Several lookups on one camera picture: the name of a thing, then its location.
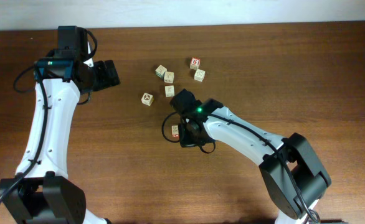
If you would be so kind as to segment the wooden block red face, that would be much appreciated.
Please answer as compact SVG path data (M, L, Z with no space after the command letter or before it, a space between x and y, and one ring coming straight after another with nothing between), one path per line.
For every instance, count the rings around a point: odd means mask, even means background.
M174 137L174 138L179 137L179 126L178 125L171 126L171 134L172 134L172 137Z

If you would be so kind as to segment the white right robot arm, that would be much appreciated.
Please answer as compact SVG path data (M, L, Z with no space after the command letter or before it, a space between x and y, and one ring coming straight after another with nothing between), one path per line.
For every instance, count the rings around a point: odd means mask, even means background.
M268 133L213 99L203 103L174 98L171 106L181 118L183 147L203 148L220 141L258 166L279 209L276 223L320 223L314 207L331 185L331 177L305 137Z

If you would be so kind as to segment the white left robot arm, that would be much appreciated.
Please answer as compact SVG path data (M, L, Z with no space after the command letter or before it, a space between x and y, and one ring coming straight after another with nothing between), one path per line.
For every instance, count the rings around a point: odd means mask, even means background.
M57 49L31 69L36 105L29 140L12 179L0 181L0 205L16 223L109 223L87 208L84 191L68 179L67 149L82 94L120 84L112 60Z

